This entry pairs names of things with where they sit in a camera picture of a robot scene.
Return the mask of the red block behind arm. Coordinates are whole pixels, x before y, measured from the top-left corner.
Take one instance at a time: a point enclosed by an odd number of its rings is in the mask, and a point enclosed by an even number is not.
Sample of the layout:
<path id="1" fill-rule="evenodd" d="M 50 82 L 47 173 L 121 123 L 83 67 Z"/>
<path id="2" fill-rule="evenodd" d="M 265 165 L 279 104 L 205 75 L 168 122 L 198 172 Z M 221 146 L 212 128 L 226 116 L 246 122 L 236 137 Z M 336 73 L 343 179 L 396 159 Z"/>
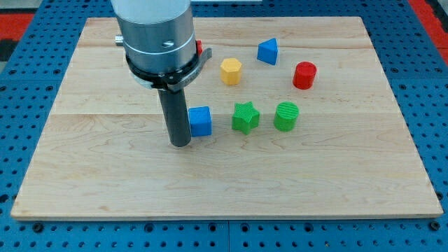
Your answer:
<path id="1" fill-rule="evenodd" d="M 196 40 L 196 49 L 197 49 L 197 55 L 200 56 L 203 52 L 201 40 Z"/>

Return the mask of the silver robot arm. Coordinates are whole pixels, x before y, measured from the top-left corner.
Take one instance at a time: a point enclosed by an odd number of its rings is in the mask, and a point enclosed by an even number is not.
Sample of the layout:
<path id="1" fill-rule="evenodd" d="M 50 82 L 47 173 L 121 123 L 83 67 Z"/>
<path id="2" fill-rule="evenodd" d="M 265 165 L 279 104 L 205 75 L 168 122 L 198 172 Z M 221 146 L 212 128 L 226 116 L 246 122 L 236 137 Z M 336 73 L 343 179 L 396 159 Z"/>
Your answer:
<path id="1" fill-rule="evenodd" d="M 171 73 L 197 54 L 190 0 L 111 0 L 131 63 Z"/>

